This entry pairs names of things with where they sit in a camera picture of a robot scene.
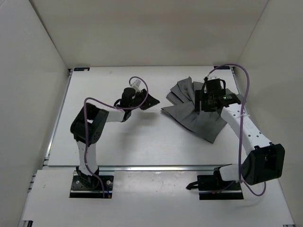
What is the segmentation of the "grey pleated skirt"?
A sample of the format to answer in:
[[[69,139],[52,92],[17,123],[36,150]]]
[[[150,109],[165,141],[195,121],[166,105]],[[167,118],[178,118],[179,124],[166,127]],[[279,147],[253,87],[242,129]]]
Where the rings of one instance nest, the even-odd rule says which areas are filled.
[[[195,111],[195,91],[202,86],[191,77],[178,81],[166,96],[173,105],[161,110],[196,136],[214,143],[227,122],[217,112]]]

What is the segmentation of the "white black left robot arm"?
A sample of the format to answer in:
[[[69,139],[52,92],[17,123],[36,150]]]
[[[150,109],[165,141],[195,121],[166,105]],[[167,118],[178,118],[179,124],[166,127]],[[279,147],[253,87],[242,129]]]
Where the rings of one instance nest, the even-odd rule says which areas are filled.
[[[70,132],[75,139],[80,163],[76,173],[80,182],[89,190],[105,191],[104,183],[99,176],[99,166],[96,159],[96,143],[108,122],[126,122],[133,110],[147,110],[160,103],[151,96],[147,89],[136,90],[127,87],[123,90],[121,98],[113,106],[106,105],[109,109],[101,109],[89,103],[94,98],[86,98],[80,112],[71,124]]]

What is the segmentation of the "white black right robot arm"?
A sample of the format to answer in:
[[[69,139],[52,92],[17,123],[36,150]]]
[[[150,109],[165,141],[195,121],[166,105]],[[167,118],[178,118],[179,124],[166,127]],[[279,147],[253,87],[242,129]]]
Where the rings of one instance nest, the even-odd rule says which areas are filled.
[[[280,178],[285,149],[268,139],[244,112],[243,101],[235,93],[228,93],[223,79],[204,79],[195,92],[195,110],[217,112],[239,138],[239,150],[246,152],[244,161],[222,166],[212,177],[213,186],[224,189],[230,181],[255,185]]]

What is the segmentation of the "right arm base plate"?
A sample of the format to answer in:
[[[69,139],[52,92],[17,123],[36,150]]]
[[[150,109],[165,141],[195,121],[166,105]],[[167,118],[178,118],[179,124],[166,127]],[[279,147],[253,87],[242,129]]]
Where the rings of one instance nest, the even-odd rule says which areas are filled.
[[[198,189],[201,201],[244,199],[240,183],[226,182],[215,175],[198,175],[197,180],[189,183],[186,189]]]

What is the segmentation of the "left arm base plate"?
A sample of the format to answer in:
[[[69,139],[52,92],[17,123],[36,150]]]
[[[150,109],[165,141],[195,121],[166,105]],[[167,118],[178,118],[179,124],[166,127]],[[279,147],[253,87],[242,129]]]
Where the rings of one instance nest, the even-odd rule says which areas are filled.
[[[94,179],[92,184],[84,180],[74,171],[70,188],[70,198],[97,198],[111,199],[113,195],[114,173],[101,173],[99,176],[104,185],[104,189],[98,179]]]

